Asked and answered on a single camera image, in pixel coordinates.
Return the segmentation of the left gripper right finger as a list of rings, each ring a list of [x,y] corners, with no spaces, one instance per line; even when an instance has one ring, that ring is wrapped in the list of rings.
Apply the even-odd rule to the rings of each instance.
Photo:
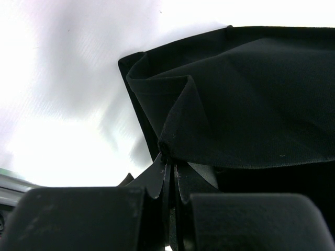
[[[178,250],[334,250],[312,201],[292,193],[223,193],[187,163],[174,167]]]

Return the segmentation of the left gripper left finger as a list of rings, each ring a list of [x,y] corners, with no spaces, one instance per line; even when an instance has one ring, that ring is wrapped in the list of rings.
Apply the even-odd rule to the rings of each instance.
[[[32,189],[10,214],[1,250],[164,250],[169,179],[158,156],[126,186]]]

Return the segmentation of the black canvas bag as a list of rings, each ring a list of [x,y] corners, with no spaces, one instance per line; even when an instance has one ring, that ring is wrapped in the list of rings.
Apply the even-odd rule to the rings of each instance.
[[[229,26],[118,66],[152,157],[225,191],[334,193],[334,29]]]

